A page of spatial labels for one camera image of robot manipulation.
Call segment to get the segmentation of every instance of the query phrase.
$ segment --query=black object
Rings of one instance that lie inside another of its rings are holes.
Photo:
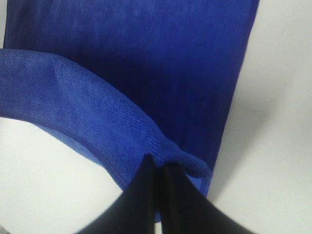
[[[178,164],[156,169],[151,155],[116,202],[78,234],[153,234],[155,211],[163,234],[252,234],[206,200]]]

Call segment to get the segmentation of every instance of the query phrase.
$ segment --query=fabric fold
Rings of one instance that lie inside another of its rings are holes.
[[[42,125],[76,150],[84,146],[121,188],[145,154],[157,166],[178,162],[191,176],[211,176],[204,161],[168,140],[125,95],[61,56],[1,49],[0,94],[2,117]]]

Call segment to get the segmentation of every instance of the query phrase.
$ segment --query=white surface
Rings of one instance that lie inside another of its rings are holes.
[[[260,234],[312,233],[311,15],[311,1],[261,1],[208,194]],[[44,131],[0,118],[0,224],[12,234],[73,233],[120,193]]]

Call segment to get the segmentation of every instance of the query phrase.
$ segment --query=blue cloth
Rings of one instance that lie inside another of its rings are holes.
[[[151,153],[205,195],[257,5],[9,0],[0,115],[39,125],[121,188]]]

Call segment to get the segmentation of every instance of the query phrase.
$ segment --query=blue fabric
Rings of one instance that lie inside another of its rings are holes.
[[[42,126],[121,188],[151,153],[206,194],[257,5],[9,0],[0,114]]]

